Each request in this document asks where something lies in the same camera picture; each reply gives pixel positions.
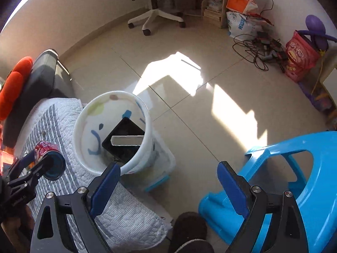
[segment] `metal bolt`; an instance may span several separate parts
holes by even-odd
[[[77,192],[80,193],[80,194],[82,194],[82,193],[84,193],[86,191],[87,191],[86,187],[80,187],[79,189],[77,189]]]
[[[285,191],[284,194],[289,198],[293,196],[293,194],[290,191]]]
[[[53,192],[48,192],[47,195],[45,196],[47,199],[50,199],[54,196]]]
[[[252,191],[255,192],[255,193],[260,193],[261,192],[261,188],[258,187],[258,186],[253,186],[252,187]]]

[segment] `chair wheel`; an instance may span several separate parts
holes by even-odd
[[[151,35],[151,31],[149,29],[145,29],[145,30],[143,30],[143,34],[145,36],[150,36]]]

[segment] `wall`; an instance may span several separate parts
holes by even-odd
[[[280,38],[282,44],[286,44],[293,36],[294,30],[307,29],[305,18],[309,14],[322,20],[326,34],[337,37],[337,29],[317,0],[274,0],[274,8],[262,15],[275,25],[275,37]]]
[[[59,55],[92,31],[144,7],[144,0],[28,0],[0,34],[0,76],[53,48]]]

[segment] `orange plush toy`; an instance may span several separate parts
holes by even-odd
[[[0,92],[0,121],[11,113],[14,102],[20,96],[21,90],[32,71],[33,59],[24,57],[16,64],[7,77]]]

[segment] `gray and white cloth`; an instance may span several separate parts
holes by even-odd
[[[72,131],[77,117],[83,107],[77,99],[54,99],[50,106],[43,102],[37,104],[30,119],[25,124],[34,122],[30,128],[25,144],[21,147],[20,157],[34,149],[37,142],[46,140],[59,146],[66,161],[64,174],[56,181],[40,178],[36,187],[36,198],[29,203],[33,218],[36,219],[39,208],[47,192],[53,191],[56,195],[73,193],[78,187],[88,186],[94,176],[87,173],[77,162],[72,150]],[[68,215],[70,230],[74,237],[76,247],[85,252],[85,247],[80,238],[74,218]],[[120,183],[117,184],[102,215],[96,217],[96,224],[114,252],[129,252],[154,247],[160,243],[167,234],[168,227],[163,220],[153,211],[139,202]]]

